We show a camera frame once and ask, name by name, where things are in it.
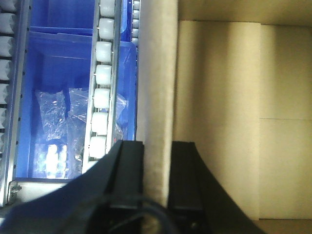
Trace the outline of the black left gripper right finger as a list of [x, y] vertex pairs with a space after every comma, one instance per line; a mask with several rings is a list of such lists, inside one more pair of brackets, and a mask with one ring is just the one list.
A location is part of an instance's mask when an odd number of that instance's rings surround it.
[[182, 234], [264, 233], [220, 185], [193, 142], [172, 142], [168, 210]]

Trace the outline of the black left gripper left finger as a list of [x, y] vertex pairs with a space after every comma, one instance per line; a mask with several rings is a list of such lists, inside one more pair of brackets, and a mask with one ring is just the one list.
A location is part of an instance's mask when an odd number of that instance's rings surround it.
[[65, 186], [13, 207], [3, 234], [103, 234], [140, 206], [144, 146], [118, 141], [87, 172]]

